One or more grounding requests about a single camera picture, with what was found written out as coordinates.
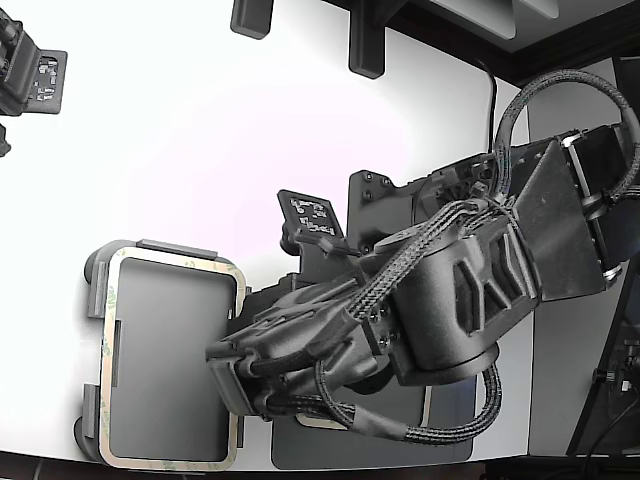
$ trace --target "black braided cable sleeve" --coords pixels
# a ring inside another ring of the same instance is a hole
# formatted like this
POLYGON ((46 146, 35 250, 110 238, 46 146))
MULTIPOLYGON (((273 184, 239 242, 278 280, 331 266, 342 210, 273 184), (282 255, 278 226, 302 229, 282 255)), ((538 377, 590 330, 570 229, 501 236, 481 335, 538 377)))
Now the black braided cable sleeve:
POLYGON ((516 95, 505 110, 502 119, 500 120, 498 132, 496 133, 496 140, 494 142, 494 153, 498 166, 498 176, 491 189, 491 194, 493 196, 496 196, 499 199, 502 197, 500 200, 503 200, 506 199, 509 194, 512 168, 511 137, 513 127, 518 116, 527 103, 529 103, 537 93, 552 85, 566 82, 581 83, 594 87, 609 97, 620 109, 622 118, 629 127, 629 133, 633 143, 633 161, 625 176, 617 185, 607 192, 607 195, 615 203, 622 198, 624 192, 633 183, 633 180, 640 169, 640 124, 638 123, 638 118, 629 105, 629 102, 627 102, 616 87, 597 75, 580 70, 558 70, 542 75, 529 83, 518 93, 518 95, 516 95))
POLYGON ((322 397, 323 403, 331 412, 333 419, 336 422, 340 423, 341 425, 349 428, 351 425, 353 425, 353 416, 349 416, 347 412, 342 409, 342 406, 339 403, 337 403, 331 396, 331 393, 327 388, 327 382, 325 380, 324 361, 319 360, 316 363, 314 373, 315 373, 314 377, 316 381, 316 387, 318 388, 318 392, 322 397))
POLYGON ((454 222, 480 212, 478 203, 455 201, 446 204, 418 230, 410 241, 389 260, 384 268, 365 285, 347 305, 347 312, 362 321, 373 307, 384 300, 426 255, 429 246, 454 222))
MULTIPOLYGON (((357 415, 358 406, 335 402, 326 387, 326 383, 324 382, 324 362, 317 362, 315 368, 316 385, 318 386, 320 396, 322 397, 323 405, 318 405, 317 397, 305 397, 302 404, 304 407, 311 407, 316 411, 321 411, 323 414, 326 414, 327 412, 326 410, 322 410, 321 407, 326 407, 333 420, 350 429, 353 426, 355 416, 357 415)), ((498 369, 495 364, 482 372, 482 377, 484 379, 486 390, 485 404, 477 417, 465 425, 452 428, 418 427, 402 425, 399 422, 395 422, 397 425, 406 429, 402 441, 407 443, 436 446, 451 445, 471 440, 484 432, 493 424, 500 413, 500 407, 502 405, 502 386, 500 384, 498 369)))
POLYGON ((306 350, 300 350, 284 357, 256 360, 251 364, 250 370, 256 377, 271 377, 282 373, 304 370, 313 366, 315 362, 316 359, 306 350))
POLYGON ((624 192, 622 195, 623 199, 633 199, 637 200, 640 198, 640 186, 631 186, 629 189, 624 192))
POLYGON ((485 403, 482 411, 466 425, 454 428, 426 428, 409 426, 405 441, 425 445, 450 445, 477 437, 489 428, 500 413, 502 385, 495 364, 482 372, 485 385, 485 403))

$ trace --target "braided cable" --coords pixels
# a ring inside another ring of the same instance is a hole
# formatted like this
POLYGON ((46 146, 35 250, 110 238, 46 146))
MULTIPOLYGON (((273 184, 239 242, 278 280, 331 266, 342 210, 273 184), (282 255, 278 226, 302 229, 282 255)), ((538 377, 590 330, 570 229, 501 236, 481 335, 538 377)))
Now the braided cable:
POLYGON ((434 240, 454 222, 480 212, 478 203, 455 201, 446 204, 416 232, 389 260, 387 265, 364 286, 347 305, 347 312, 362 321, 373 307, 384 300, 427 254, 434 240))
POLYGON ((491 189, 491 194, 502 199, 506 198, 511 186, 511 137, 515 122, 524 109, 537 93, 559 83, 575 82, 589 85, 608 96, 620 109, 623 119, 629 127, 631 141, 633 143, 633 161, 625 176, 607 192, 613 202, 619 201, 624 192, 633 183, 640 169, 640 124, 629 102, 624 96, 603 78, 580 70, 558 70, 550 72, 524 87, 507 107, 496 134, 494 153, 498 166, 498 177, 491 189))
POLYGON ((333 419, 339 424, 347 428, 353 425, 353 418, 349 417, 349 415, 347 415, 347 413, 342 409, 342 406, 333 399, 333 397, 331 396, 331 393, 329 392, 329 389, 327 388, 327 382, 324 374, 323 360, 318 360, 316 362, 315 381, 316 381, 316 387, 318 388, 318 392, 322 397, 322 401, 331 412, 333 419))
POLYGON ((489 428, 500 412, 502 385, 495 364, 482 372, 486 390, 484 407, 480 414, 465 425, 454 428, 425 428, 410 426, 405 441, 426 445, 450 445, 477 437, 489 428))

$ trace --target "mounting bracket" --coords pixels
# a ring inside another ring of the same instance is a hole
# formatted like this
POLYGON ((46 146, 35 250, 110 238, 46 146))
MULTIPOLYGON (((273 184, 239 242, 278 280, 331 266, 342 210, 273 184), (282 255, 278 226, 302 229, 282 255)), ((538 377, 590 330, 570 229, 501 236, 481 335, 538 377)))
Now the mounting bracket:
MULTIPOLYGON (((231 30, 263 39, 271 30, 274 0, 234 0, 231 30)), ((384 73, 384 29, 408 0, 353 0, 350 4, 349 69, 375 79, 384 73)))

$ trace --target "black shelf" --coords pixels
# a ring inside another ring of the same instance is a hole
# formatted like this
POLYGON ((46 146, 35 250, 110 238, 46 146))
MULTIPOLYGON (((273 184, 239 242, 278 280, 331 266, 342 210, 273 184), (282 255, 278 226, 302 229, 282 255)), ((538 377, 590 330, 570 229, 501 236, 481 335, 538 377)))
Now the black shelf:
MULTIPOLYGON (((384 28, 389 27, 471 65, 486 64, 511 84, 559 68, 581 68, 640 48, 640 2, 616 8, 509 52, 408 0, 323 0, 351 13, 349 68, 368 78, 384 74, 384 28)), ((274 0, 235 0, 231 28, 264 38, 274 0)))

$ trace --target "cable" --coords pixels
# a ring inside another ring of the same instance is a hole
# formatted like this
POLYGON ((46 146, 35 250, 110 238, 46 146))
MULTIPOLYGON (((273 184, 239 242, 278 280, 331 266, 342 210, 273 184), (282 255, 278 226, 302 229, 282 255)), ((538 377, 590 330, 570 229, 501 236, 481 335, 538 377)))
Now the cable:
POLYGON ((483 68, 489 77, 489 81, 491 82, 491 100, 489 103, 489 124, 487 128, 487 152, 491 153, 493 151, 493 129, 495 126, 495 118, 496 118, 496 102, 498 101, 498 82, 496 81, 496 76, 491 72, 487 64, 484 63, 479 58, 476 58, 476 62, 483 68))
POLYGON ((44 463, 44 458, 41 458, 38 462, 38 466, 36 467, 35 472, 33 472, 33 480, 38 480, 40 478, 40 472, 42 471, 42 464, 44 463))
POLYGON ((496 140, 494 153, 498 167, 498 178, 492 185, 491 195, 499 200, 504 200, 509 194, 511 185, 511 137, 515 122, 529 101, 539 92, 559 83, 575 82, 589 85, 607 95, 620 109, 622 119, 629 127, 631 141, 633 143, 633 161, 625 176, 607 193, 610 199, 618 202, 632 185, 638 170, 640 169, 640 123, 624 96, 603 78, 580 70, 558 70, 547 73, 537 78, 524 87, 511 101, 504 112, 496 140))
MULTIPOLYGON (((488 125, 487 125, 487 152, 491 153, 493 151, 493 130, 495 129, 495 121, 496 121, 496 103, 498 101, 498 82, 496 80, 496 76, 493 74, 491 69, 487 66, 479 58, 475 59, 476 63, 482 67, 487 76, 489 77, 489 81, 491 82, 491 97, 489 99, 489 117, 488 117, 488 125)), ((427 183, 427 179, 424 179, 422 185, 417 190, 417 192, 413 196, 413 204, 411 206, 411 225, 416 224, 416 210, 418 209, 418 202, 420 201, 420 195, 424 190, 424 187, 427 183)))
POLYGON ((453 428, 425 428, 409 426, 405 441, 425 445, 451 445, 477 437, 489 428, 500 413, 502 385, 495 364, 482 372, 485 384, 485 403, 480 414, 466 425, 453 428))
POLYGON ((627 413, 629 413, 631 410, 634 409, 634 407, 638 404, 638 401, 640 401, 640 395, 638 395, 638 390, 635 387, 633 387, 633 391, 636 394, 636 398, 633 400, 633 402, 631 402, 631 405, 625 408, 620 415, 614 418, 611 421, 611 423, 609 423, 607 428, 605 428, 602 431, 602 433, 598 435, 598 438, 596 438, 595 442, 593 442, 593 445, 591 445, 591 448, 589 449, 587 456, 584 458, 584 463, 582 464, 582 469, 580 470, 580 478, 586 478, 586 475, 589 470, 589 462, 591 461, 591 457, 593 456, 593 453, 596 451, 596 448, 598 448, 598 445, 600 444, 600 442, 604 440, 604 437, 606 437, 607 434, 611 430, 613 430, 618 423, 620 423, 620 421, 625 417, 625 415, 627 415, 627 413))
POLYGON ((351 427, 351 425, 353 425, 353 419, 349 418, 349 416, 342 410, 341 406, 335 402, 335 400, 331 397, 329 389, 327 388, 327 382, 324 372, 324 361, 322 360, 316 362, 315 381, 318 392, 320 392, 320 396, 333 415, 333 418, 342 426, 347 428, 351 427))
POLYGON ((347 312, 363 321, 373 307, 384 300, 428 253, 429 247, 458 219, 481 213, 479 203, 455 201, 446 204, 426 221, 416 235, 406 242, 389 262, 353 297, 347 312))

